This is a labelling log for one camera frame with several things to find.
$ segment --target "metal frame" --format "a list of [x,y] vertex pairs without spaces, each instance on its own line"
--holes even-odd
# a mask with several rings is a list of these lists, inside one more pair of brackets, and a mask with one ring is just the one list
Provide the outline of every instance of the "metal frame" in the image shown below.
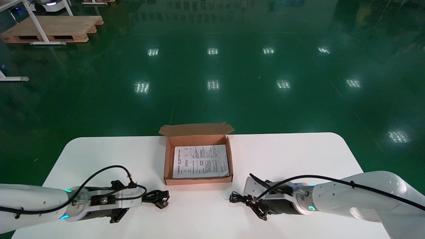
[[29,81],[28,77],[6,77],[2,71],[0,71],[0,81]]

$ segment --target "instruction manual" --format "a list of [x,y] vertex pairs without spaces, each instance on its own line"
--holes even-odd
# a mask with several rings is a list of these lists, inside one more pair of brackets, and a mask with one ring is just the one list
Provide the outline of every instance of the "instruction manual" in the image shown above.
[[229,165],[225,145],[175,147],[173,178],[210,178],[228,175]]

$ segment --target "green epoxy floor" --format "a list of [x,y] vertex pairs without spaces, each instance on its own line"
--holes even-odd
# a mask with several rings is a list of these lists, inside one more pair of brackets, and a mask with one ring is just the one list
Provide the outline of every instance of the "green epoxy floor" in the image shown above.
[[[96,15],[72,2],[75,15]],[[236,134],[337,133],[364,171],[392,171],[425,193],[423,8],[117,0],[98,8],[105,24],[88,43],[0,43],[4,73],[30,78],[0,83],[0,182],[41,185],[77,137],[226,121]],[[14,24],[7,12],[0,22]]]

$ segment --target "black cable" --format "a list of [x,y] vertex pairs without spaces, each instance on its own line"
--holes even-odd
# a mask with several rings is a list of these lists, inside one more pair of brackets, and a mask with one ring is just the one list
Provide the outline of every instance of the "black cable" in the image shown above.
[[229,197],[229,202],[232,202],[232,203],[243,202],[246,204],[246,202],[249,200],[250,200],[249,196],[242,196],[240,193],[235,191],[233,191]]
[[133,182],[133,179],[131,179],[130,172],[124,166],[121,166],[121,165],[112,165],[112,166],[103,168],[103,169],[95,172],[94,174],[92,174],[86,181],[84,181],[83,184],[81,184],[81,186],[77,189],[77,191],[75,191],[75,194],[66,203],[64,203],[64,204],[62,204],[62,205],[60,205],[58,207],[55,207],[55,208],[52,208],[52,209],[47,209],[47,210],[41,210],[41,211],[27,211],[27,210],[24,210],[24,209],[6,208],[6,207],[1,207],[0,206],[0,211],[9,212],[9,213],[16,213],[17,215],[21,215],[21,214],[24,214],[24,215],[37,215],[37,214],[51,213],[51,212],[60,210],[60,209],[62,209],[64,207],[66,207],[68,204],[70,204],[77,197],[78,193],[80,193],[80,191],[84,188],[84,186],[92,178],[94,178],[97,174],[99,174],[99,173],[101,173],[101,172],[103,172],[105,170],[108,170],[110,168],[122,168],[122,169],[124,169],[125,172],[127,173],[128,178],[130,179],[130,183],[134,183]]
[[156,202],[162,198],[160,198],[160,193],[162,193],[161,190],[153,190],[150,191],[149,193],[146,193],[143,197],[142,197],[142,202]]
[[142,197],[142,202],[153,203],[158,208],[163,209],[168,206],[169,198],[168,191],[153,190]]
[[271,192],[272,190],[274,190],[275,188],[279,187],[282,184],[285,184],[285,183],[287,183],[289,181],[292,181],[292,180],[304,179],[304,178],[324,179],[324,180],[328,180],[328,181],[337,182],[337,183],[340,183],[340,184],[345,184],[345,185],[348,185],[350,187],[361,188],[361,189],[364,189],[364,190],[368,190],[368,191],[371,191],[371,192],[374,192],[374,193],[377,193],[377,194],[381,194],[381,195],[390,197],[390,198],[395,199],[395,200],[398,200],[400,202],[404,202],[406,204],[409,204],[411,206],[414,206],[416,208],[419,208],[419,209],[425,211],[425,206],[420,205],[419,203],[410,201],[408,199],[405,199],[405,198],[402,198],[402,197],[393,195],[391,193],[387,193],[387,192],[381,191],[381,190],[376,189],[376,188],[371,188],[371,187],[368,187],[368,186],[360,185],[360,184],[354,183],[353,181],[346,182],[346,181],[342,181],[342,180],[339,180],[339,179],[334,179],[334,178],[325,177],[325,176],[319,176],[319,175],[300,175],[300,176],[295,176],[295,177],[288,178],[288,179],[285,179],[283,181],[280,181],[280,182],[276,183],[275,185],[271,186],[270,188],[268,188],[267,190],[265,190],[262,194],[260,194],[256,198],[256,201],[258,202],[264,195],[268,194],[269,192]]

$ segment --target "white table leg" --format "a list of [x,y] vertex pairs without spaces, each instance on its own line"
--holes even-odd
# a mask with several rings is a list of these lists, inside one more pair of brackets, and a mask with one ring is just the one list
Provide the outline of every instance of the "white table leg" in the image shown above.
[[29,81],[28,77],[6,77],[2,71],[0,71],[0,81]]
[[42,42],[32,42],[31,45],[65,45],[65,42],[51,42],[49,39],[47,39],[46,33],[44,33],[43,28],[41,27],[40,23],[38,22],[37,18],[35,17],[34,13],[32,12],[31,8],[29,7],[27,0],[22,0],[22,3],[25,6],[25,9],[27,10],[30,18],[34,22],[35,27],[37,28],[38,32],[40,33],[41,37],[43,38]]
[[65,8],[66,11],[68,12],[68,15],[73,16],[72,12],[71,12],[71,8],[68,5],[68,0],[63,0],[64,4],[65,4]]

